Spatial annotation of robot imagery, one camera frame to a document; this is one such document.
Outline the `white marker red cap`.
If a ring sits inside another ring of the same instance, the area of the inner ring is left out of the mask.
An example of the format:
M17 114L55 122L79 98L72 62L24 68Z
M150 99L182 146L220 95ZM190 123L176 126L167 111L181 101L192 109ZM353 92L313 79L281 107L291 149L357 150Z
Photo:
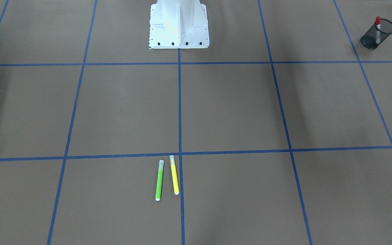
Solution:
M381 36L381 31L380 31L380 23L381 23L381 18L380 16L376 17L375 19L375 43L376 45L379 45L381 40L380 40L380 36Z

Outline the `green highlighter pen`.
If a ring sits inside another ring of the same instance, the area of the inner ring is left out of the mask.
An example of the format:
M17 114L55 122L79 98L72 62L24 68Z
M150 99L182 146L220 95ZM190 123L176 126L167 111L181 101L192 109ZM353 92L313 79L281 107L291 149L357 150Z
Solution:
M164 160L159 160L155 201L160 201L162 196L162 180L164 173Z

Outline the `yellow highlighter pen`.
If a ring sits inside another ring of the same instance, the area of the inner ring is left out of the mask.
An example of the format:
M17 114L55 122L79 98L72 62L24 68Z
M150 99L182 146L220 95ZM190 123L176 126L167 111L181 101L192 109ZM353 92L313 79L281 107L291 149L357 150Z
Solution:
M177 169L176 169L176 162L175 162L174 155L170 155L169 156L169 160L170 160L170 167L171 167L173 192L174 192L175 195L179 195L180 194L179 180L178 180Z

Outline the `near black mesh pen cup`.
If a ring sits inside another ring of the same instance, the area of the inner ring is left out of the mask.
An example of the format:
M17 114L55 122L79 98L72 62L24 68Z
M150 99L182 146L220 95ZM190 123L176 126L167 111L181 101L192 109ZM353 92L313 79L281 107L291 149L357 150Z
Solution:
M392 35L392 22L381 17L376 17L373 25L361 37L360 43L367 49L375 50L390 35Z

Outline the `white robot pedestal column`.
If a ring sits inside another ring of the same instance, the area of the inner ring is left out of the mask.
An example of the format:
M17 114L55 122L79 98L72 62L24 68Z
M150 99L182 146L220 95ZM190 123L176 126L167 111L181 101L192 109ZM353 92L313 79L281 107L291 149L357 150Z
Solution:
M210 46L207 7L199 0L158 0L150 6L149 24L150 49Z

